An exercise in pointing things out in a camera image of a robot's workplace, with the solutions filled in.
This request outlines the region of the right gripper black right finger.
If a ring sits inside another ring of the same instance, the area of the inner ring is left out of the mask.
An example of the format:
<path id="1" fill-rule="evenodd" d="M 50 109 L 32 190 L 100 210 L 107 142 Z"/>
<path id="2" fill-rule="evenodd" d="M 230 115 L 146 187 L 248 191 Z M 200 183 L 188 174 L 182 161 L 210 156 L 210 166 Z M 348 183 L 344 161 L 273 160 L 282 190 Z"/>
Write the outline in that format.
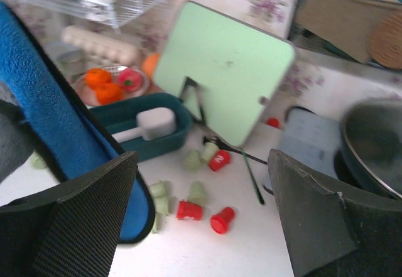
<path id="1" fill-rule="evenodd" d="M 269 152 L 268 171 L 295 276 L 401 276 L 401 201 L 277 149 Z"/>

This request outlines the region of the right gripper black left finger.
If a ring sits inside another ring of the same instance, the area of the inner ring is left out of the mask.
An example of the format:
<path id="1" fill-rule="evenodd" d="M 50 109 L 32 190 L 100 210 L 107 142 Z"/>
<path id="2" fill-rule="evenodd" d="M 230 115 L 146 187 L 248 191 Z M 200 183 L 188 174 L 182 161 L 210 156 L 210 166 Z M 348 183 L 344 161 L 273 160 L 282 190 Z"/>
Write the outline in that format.
<path id="1" fill-rule="evenodd" d="M 108 276 L 138 157 L 1 207 L 1 276 Z"/>

